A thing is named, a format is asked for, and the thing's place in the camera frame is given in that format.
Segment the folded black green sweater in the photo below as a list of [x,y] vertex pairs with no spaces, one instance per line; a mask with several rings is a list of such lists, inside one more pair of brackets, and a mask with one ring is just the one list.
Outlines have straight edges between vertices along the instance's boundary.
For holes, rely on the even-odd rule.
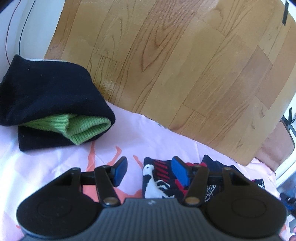
[[84,67],[14,56],[1,82],[1,125],[17,126],[21,151],[78,146],[98,139],[114,123]]

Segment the navy reindeer pattern sweater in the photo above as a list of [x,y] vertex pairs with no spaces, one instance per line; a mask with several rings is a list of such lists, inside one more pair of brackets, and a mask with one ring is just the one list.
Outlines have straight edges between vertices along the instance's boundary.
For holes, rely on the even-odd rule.
[[[213,161],[204,155],[201,166],[207,167],[210,172],[220,172],[226,165]],[[252,182],[265,190],[263,179],[254,179]],[[189,187],[185,187],[178,180],[171,169],[171,160],[160,161],[149,157],[144,159],[142,197],[143,198],[177,198],[181,202]],[[207,185],[205,202],[223,190],[223,184]]]

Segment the pink deer print bedsheet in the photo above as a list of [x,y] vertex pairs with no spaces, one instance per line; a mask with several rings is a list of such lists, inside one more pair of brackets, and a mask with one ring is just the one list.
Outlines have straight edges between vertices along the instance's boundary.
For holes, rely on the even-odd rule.
[[248,179],[261,179],[275,197],[275,173],[253,159],[247,166],[188,137],[171,132],[140,114],[112,106],[116,121],[99,139],[80,146],[21,152],[15,126],[1,127],[1,240],[20,240],[23,233],[16,221],[18,205],[35,191],[73,167],[92,171],[113,165],[120,157],[128,160],[128,170],[116,188],[121,200],[141,197],[144,159],[161,161],[178,156],[186,163],[200,163],[205,155],[226,166],[235,166]]

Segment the brown headboard cushion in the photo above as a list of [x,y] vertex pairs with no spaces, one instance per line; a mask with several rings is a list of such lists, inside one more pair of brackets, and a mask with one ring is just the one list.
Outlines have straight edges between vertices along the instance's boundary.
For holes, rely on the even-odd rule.
[[295,142],[287,125],[281,120],[262,143],[255,154],[255,158],[275,172],[293,153],[294,149]]

